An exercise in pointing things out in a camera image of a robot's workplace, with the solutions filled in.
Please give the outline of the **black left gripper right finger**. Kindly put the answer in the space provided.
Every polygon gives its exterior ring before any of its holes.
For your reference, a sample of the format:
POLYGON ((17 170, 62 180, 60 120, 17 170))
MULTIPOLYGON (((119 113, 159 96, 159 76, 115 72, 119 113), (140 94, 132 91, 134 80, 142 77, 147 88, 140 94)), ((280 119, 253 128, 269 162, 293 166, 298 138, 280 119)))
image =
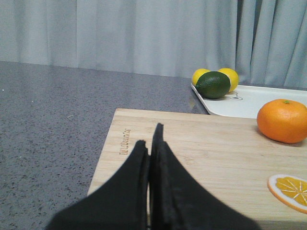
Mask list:
POLYGON ((150 216, 153 230, 258 230, 252 219, 204 189, 163 140, 157 124, 150 161, 150 216))

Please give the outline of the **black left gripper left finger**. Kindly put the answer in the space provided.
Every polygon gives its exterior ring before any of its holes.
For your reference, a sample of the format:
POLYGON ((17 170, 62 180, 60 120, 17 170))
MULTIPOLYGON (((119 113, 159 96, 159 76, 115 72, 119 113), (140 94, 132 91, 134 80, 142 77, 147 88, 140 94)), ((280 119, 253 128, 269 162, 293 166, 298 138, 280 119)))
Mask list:
POLYGON ((58 212, 48 230, 144 230, 149 155, 145 141, 136 142, 131 154, 99 189, 58 212))

